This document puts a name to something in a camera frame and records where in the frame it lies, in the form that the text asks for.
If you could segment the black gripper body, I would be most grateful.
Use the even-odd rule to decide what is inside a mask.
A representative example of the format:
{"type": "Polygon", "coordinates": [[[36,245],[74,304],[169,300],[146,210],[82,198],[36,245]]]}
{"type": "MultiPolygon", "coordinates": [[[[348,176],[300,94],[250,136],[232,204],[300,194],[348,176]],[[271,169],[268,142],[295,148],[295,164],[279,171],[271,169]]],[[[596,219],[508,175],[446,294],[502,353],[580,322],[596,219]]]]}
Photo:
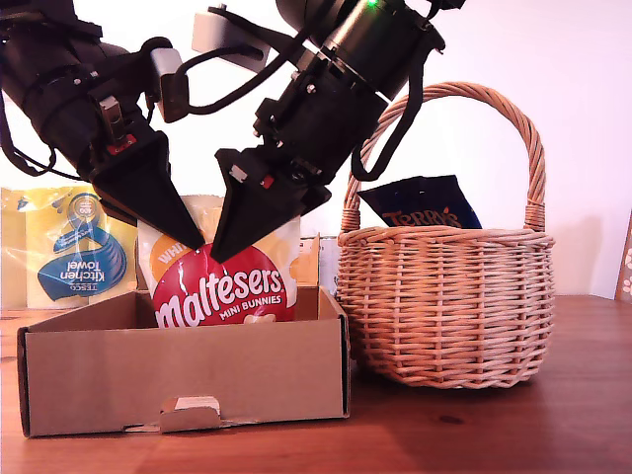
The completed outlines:
{"type": "Polygon", "coordinates": [[[228,195],[327,196],[326,185],[386,107],[385,75],[373,49],[305,52],[282,95],[256,111],[254,129],[263,144],[217,152],[228,195]]]}

